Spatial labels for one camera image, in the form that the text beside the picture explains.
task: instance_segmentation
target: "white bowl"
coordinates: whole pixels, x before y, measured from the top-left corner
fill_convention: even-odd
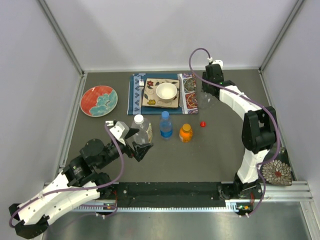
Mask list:
[[[177,95],[177,92],[178,92],[177,87],[170,82],[161,83],[155,90],[156,95],[164,103],[171,102]]]

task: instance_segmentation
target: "bottle cap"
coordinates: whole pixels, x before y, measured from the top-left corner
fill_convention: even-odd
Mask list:
[[[200,122],[200,126],[204,128],[205,126],[207,126],[207,124],[206,124],[205,121],[201,121],[201,122]]]
[[[169,112],[163,111],[163,112],[161,113],[161,117],[162,117],[163,119],[168,119],[168,118],[169,118]]]
[[[183,124],[182,126],[182,130],[186,133],[189,133],[191,131],[191,126],[190,124],[186,123],[186,124]]]
[[[135,115],[134,122],[136,124],[142,124],[144,122],[144,116],[142,116],[141,114]]]

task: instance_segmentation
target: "red and blue plate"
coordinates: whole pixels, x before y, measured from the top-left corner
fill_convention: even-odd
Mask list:
[[[118,95],[110,86],[90,88],[81,98],[80,108],[90,117],[102,117],[110,113],[118,103]]]

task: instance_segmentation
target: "white wall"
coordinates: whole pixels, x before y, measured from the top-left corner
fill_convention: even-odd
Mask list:
[[[0,32],[0,239],[21,240],[8,207],[52,180],[80,77],[37,1],[2,1]]]
[[[320,1],[307,0],[265,71],[295,173],[320,210]]]
[[[85,70],[257,68],[297,0],[46,0]],[[203,69],[204,55],[193,65]]]

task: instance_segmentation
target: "orange bottle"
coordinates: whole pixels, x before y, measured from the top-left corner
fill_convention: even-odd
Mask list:
[[[193,132],[190,124],[183,124],[182,128],[180,128],[179,137],[183,143],[190,142],[192,138]]]

